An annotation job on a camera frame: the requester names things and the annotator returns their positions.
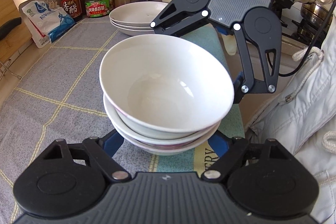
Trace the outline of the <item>white floral bowl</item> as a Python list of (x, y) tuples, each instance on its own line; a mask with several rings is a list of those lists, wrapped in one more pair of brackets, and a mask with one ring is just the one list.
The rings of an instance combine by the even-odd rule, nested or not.
[(128, 136), (120, 128), (116, 128), (116, 130), (125, 140), (131, 142), (131, 144), (143, 149), (148, 153), (161, 156), (170, 156), (183, 153), (203, 144), (214, 135), (220, 124), (221, 123), (218, 122), (217, 124), (210, 127), (210, 129), (207, 130), (206, 133), (202, 136), (195, 138), (194, 140), (184, 141), (180, 144), (146, 144), (145, 142), (141, 142), (131, 136)]
[(185, 143), (191, 143), (197, 139), (200, 139), (205, 136), (211, 137), (214, 132), (218, 129), (220, 122), (214, 124), (211, 127), (203, 129), (201, 131), (189, 133), (170, 133), (157, 130), (146, 129), (144, 133), (137, 132), (126, 125), (126, 123), (120, 118), (117, 110), (113, 105), (108, 101), (106, 95), (103, 95), (103, 104), (105, 112), (112, 122), (112, 125), (124, 135), (127, 135), (130, 138), (133, 138), (142, 143), (146, 143), (149, 146), (155, 145), (182, 145)]
[(117, 43), (104, 55), (99, 79), (107, 100), (134, 130), (201, 131), (221, 121), (234, 102), (231, 77), (220, 61), (168, 35)]

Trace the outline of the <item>white floral bowl front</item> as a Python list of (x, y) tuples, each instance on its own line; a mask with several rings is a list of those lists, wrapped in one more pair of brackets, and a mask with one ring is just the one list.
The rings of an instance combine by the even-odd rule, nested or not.
[(120, 128), (116, 128), (116, 130), (125, 140), (131, 142), (131, 144), (143, 149), (148, 153), (161, 156), (170, 156), (183, 153), (203, 144), (214, 135), (220, 124), (221, 123), (218, 122), (217, 124), (210, 127), (210, 129), (207, 130), (206, 133), (202, 136), (195, 138), (194, 140), (184, 141), (180, 144), (146, 144), (145, 142), (141, 142), (131, 136), (128, 136)]

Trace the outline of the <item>white plate back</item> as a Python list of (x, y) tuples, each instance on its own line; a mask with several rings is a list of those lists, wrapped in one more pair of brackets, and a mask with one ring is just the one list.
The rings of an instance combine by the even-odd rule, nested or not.
[(165, 2), (134, 2), (119, 6), (112, 10), (109, 18), (124, 26), (150, 26), (156, 16), (167, 6)]

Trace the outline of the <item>white plate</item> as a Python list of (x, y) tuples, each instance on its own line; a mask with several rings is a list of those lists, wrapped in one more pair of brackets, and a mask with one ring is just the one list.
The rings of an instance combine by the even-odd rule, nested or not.
[(153, 29), (150, 26), (144, 26), (144, 27), (143, 26), (127, 26), (127, 25), (119, 24), (119, 23), (113, 21), (112, 19), (110, 19), (110, 22), (117, 27), (127, 28), (127, 29), (130, 29), (130, 30), (153, 31)]
[(156, 16), (167, 6), (165, 2), (134, 2), (119, 6), (112, 10), (109, 18), (124, 26), (150, 26)]

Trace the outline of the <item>santoku kitchen knife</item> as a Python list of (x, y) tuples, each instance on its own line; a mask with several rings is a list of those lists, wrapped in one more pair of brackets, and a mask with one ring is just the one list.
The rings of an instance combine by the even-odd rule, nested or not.
[(0, 40), (3, 40), (15, 27), (22, 24), (21, 17), (8, 20), (0, 26)]

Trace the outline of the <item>white jacket torso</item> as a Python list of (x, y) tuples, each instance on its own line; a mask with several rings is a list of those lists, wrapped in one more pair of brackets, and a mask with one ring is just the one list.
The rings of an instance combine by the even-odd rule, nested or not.
[(315, 177), (311, 215), (335, 223), (335, 23), (286, 88), (247, 125), (247, 138), (277, 139)]

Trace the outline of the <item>grey teal table towel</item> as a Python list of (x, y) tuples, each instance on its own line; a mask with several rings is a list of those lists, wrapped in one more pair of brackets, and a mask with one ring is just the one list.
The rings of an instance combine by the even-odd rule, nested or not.
[[(32, 57), (28, 48), (12, 67), (22, 79), (1, 102), (1, 223), (20, 215), (13, 186), (18, 176), (55, 139), (81, 143), (111, 132), (99, 83), (105, 53), (128, 36), (112, 27), (107, 17), (85, 18), (51, 46)], [(189, 40), (227, 62), (217, 32), (204, 26), (186, 35)], [(156, 156), (124, 141), (113, 159), (129, 173), (189, 172), (201, 174), (220, 156), (207, 142), (175, 156)]]

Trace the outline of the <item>white blue salt bag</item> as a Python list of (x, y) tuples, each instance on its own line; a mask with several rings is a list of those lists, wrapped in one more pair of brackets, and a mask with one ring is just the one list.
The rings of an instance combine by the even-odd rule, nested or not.
[(63, 8), (50, 8), (46, 2), (25, 1), (19, 5), (19, 12), (38, 48), (55, 42), (76, 24)]

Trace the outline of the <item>bamboo cutting board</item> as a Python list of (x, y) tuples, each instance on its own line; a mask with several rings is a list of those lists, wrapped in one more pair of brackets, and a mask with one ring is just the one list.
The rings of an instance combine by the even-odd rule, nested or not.
[(13, 0), (1, 0), (1, 62), (6, 62), (31, 39)]

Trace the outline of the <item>green lid sauce jar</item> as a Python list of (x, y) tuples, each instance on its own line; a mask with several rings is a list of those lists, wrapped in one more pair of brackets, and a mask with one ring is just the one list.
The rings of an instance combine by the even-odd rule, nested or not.
[(84, 0), (88, 18), (99, 18), (109, 15), (114, 9), (113, 0)]

